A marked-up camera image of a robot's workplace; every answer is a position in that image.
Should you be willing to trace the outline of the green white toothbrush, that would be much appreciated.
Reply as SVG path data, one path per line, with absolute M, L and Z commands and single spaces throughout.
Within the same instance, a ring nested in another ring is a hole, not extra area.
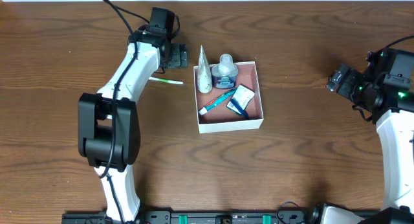
M 155 77 L 149 77 L 149 80 L 151 81 L 155 81 L 155 82 L 163 82 L 166 84 L 173 84 L 173 85 L 183 85 L 184 82 L 182 81 L 177 81 L 177 80 L 168 80 L 168 79 L 163 79 L 163 78 L 155 78 Z

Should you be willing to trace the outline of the white Pantene tube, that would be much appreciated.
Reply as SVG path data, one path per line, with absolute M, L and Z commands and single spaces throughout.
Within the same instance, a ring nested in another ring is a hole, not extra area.
M 204 52 L 203 46 L 201 46 L 199 54 L 199 62 L 197 69 L 197 89 L 200 93 L 209 93 L 213 88 L 212 74 L 210 65 Z

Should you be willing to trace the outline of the Dettol foam soap bottle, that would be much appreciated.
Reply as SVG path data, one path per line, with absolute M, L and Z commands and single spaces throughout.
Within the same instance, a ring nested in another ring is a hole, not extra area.
M 219 63 L 212 67 L 213 86 L 216 89 L 231 89 L 235 87 L 237 75 L 237 65 L 233 62 L 230 54 L 222 54 Z

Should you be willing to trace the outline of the teal Colgate toothpaste tube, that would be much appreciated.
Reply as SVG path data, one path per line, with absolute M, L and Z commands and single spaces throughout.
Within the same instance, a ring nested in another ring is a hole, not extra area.
M 229 97 L 231 97 L 235 92 L 236 92 L 236 88 L 230 89 L 228 91 L 226 91 L 225 93 L 221 94 L 220 96 L 218 96 L 217 98 L 214 98 L 213 100 L 211 100 L 208 104 L 206 104 L 205 106 L 203 106 L 198 113 L 203 116 L 205 114 L 207 114 L 207 112 L 211 111 L 212 109 L 216 108 L 217 106 L 219 106 L 222 102 L 224 102 L 226 99 L 228 99 Z

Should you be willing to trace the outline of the green white soap bar pack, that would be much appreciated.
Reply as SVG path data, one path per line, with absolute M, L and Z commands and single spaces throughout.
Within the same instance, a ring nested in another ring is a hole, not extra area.
M 251 89 L 243 85 L 239 85 L 232 97 L 232 100 L 234 99 L 237 101 L 241 108 L 246 109 L 248 103 L 251 101 L 251 99 L 253 99 L 254 95 L 255 93 Z M 233 111 L 237 115 L 241 115 L 239 110 L 231 102 L 229 102 L 226 106 L 229 110 Z

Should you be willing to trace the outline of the blue disposable razor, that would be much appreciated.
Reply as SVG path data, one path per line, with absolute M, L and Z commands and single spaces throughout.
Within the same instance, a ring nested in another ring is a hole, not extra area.
M 240 112 L 242 116 L 244 116 L 246 119 L 249 119 L 248 113 L 239 105 L 239 103 L 235 99 L 231 99 L 230 102 L 233 104 L 233 106 Z

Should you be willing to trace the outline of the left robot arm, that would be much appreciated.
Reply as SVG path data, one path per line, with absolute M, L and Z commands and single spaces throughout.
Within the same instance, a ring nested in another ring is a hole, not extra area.
M 106 223 L 136 221 L 140 208 L 133 177 L 140 149 L 136 105 L 153 73 L 188 66 L 187 47 L 172 43 L 179 30 L 178 15 L 153 8 L 146 24 L 130 32 L 126 55 L 112 78 L 78 101 L 78 151 L 102 182 Z

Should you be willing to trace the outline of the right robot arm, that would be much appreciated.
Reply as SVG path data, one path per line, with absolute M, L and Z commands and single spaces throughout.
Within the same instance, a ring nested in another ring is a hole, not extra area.
M 376 127 L 382 147 L 384 200 L 381 211 L 360 216 L 336 205 L 324 205 L 319 223 L 413 222 L 413 53 L 387 46 L 367 55 L 360 73 L 341 65 L 326 88 L 353 104 L 352 109 Z

